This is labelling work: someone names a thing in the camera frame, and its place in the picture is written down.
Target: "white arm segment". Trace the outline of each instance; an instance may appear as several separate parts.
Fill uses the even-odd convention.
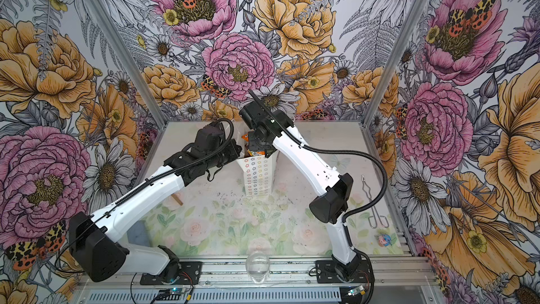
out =
[[[295,138],[298,138],[302,143],[307,145],[302,135],[300,135],[298,128],[289,127],[287,130]],[[289,160],[293,161],[294,165],[308,179],[317,195],[324,195],[326,193],[326,187],[332,187],[339,181],[339,172],[336,170],[336,167],[331,168],[317,153],[301,148],[287,134],[282,133],[280,137],[276,137],[272,145],[284,153]],[[349,248],[343,227],[344,224],[341,222],[342,217],[343,214],[337,218],[336,224],[326,223],[326,230],[332,243],[332,255],[346,265],[355,258],[356,253]]]
[[[161,166],[151,177],[167,172],[172,168]],[[118,206],[110,216],[98,222],[98,227],[107,227],[105,235],[113,242],[118,242],[131,226],[141,219],[147,212],[157,206],[166,197],[178,192],[184,187],[184,180],[176,174],[168,175],[154,182],[153,185],[133,196],[131,199]],[[99,219],[104,213],[111,210],[115,202],[96,210],[92,213],[92,219]]]

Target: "clear plastic cup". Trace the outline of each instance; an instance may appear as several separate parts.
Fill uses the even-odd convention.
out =
[[[270,272],[270,259],[262,251],[255,251],[247,257],[246,271],[254,283],[263,283]]]

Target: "floral table mat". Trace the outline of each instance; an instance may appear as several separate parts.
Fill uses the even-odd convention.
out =
[[[189,126],[170,124],[147,175],[176,148],[181,150],[185,143],[179,143],[179,138],[194,138],[195,131],[204,125],[204,122],[190,122]],[[302,136],[315,147],[366,150],[356,123],[299,122],[297,125]],[[350,173],[355,180],[349,209],[368,202],[362,191],[361,175],[372,188],[373,197],[379,192],[377,173],[365,159],[336,155],[322,158],[339,172]],[[309,203],[316,194],[307,179],[282,154],[278,156],[270,195],[246,197],[241,168],[229,164],[213,182],[201,177],[177,196],[183,206],[169,197],[144,220],[152,245],[165,245],[179,256],[246,255],[254,250],[270,255],[332,253],[324,224],[309,210]],[[354,245],[368,254],[402,254],[387,205],[381,201],[376,207],[379,215],[388,219],[389,227],[384,228],[379,223],[377,228],[372,228],[368,219],[371,212],[351,216],[348,224]]]

